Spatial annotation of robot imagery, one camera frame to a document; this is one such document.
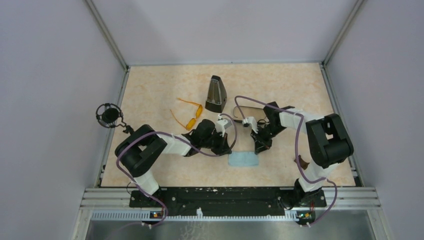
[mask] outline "white wall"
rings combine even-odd
[[[0,3],[0,239],[70,239],[123,71],[82,0]]]
[[[424,1],[368,1],[329,66],[363,180],[397,239],[423,239]]]
[[[129,65],[322,61],[356,0],[94,0]]]

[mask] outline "black metronome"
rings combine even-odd
[[[222,113],[227,103],[227,91],[219,76],[213,75],[210,79],[209,91],[207,92],[204,107],[214,113]]]

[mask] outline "light blue cloth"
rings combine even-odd
[[[259,158],[253,151],[233,151],[228,155],[228,165],[232,167],[254,167],[259,165]]]

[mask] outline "gray floor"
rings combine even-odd
[[[86,240],[104,240],[127,221],[92,221]],[[140,225],[116,232],[109,240],[374,240],[366,211],[331,211],[317,225],[294,222],[166,222],[149,230]]]

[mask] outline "black mounting plate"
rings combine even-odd
[[[278,197],[291,192],[287,187],[161,187],[153,196],[166,205],[169,216],[195,216],[198,208],[204,216],[282,216],[285,212],[278,204]],[[327,206],[321,197],[324,197],[322,190],[313,196],[315,207]],[[162,206],[134,190],[129,207]]]

